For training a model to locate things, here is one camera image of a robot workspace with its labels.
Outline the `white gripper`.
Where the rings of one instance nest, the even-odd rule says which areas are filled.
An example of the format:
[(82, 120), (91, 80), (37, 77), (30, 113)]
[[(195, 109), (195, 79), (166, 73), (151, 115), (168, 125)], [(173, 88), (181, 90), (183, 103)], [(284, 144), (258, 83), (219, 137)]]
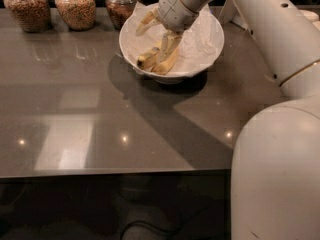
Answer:
[(179, 46), (183, 32), (188, 30), (199, 13), (193, 12), (182, 2), (182, 0), (159, 0), (158, 8), (149, 11), (140, 21), (136, 29), (136, 35), (142, 36), (151, 27), (162, 25), (168, 30), (161, 40), (157, 63), (166, 61)]

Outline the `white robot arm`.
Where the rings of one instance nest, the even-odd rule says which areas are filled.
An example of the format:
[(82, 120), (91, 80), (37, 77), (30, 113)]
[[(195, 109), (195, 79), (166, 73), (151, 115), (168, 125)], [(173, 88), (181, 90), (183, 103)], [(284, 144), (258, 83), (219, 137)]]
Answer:
[[(180, 34), (212, 0), (159, 0)], [(232, 0), (286, 97), (242, 129), (231, 169), (232, 240), (320, 240), (320, 31), (290, 0)]]

